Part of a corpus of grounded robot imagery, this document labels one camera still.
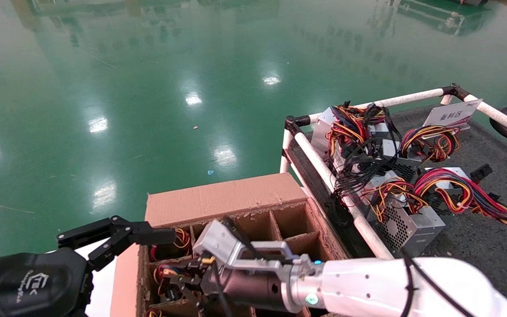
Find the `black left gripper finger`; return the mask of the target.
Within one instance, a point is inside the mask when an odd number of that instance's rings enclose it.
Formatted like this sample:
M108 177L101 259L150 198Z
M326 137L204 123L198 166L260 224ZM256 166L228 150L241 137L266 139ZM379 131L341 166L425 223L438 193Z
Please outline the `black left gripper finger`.
M93 223L70 229L57 237L58 247L72 250L103 240L104 243L88 255L88 265L100 271L131 245L171 244L176 240L174 228L155 229L147 221L128 221L115 215Z

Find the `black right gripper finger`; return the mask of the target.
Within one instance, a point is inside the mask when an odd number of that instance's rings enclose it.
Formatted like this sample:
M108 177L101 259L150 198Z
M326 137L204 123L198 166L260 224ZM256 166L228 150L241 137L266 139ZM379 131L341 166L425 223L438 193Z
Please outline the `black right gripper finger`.
M177 283L176 285L193 306L207 305L209 299L203 294L199 283Z
M199 283L209 265L205 263L185 263L165 266L165 278L170 283Z

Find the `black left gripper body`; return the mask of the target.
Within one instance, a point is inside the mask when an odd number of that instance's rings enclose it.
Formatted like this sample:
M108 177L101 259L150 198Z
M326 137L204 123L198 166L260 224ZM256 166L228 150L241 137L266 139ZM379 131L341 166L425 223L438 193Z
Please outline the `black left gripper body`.
M92 269L76 251L0 257L0 317L84 317Z

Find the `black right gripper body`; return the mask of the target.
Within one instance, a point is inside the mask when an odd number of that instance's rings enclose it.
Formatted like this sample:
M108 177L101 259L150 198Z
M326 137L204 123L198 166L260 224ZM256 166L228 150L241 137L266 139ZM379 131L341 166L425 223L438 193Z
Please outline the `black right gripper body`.
M250 271L228 267L216 271L209 268L201 280L201 290L208 299L218 303L223 312L232 312L235 306L289 312L289 279L289 265L276 271Z

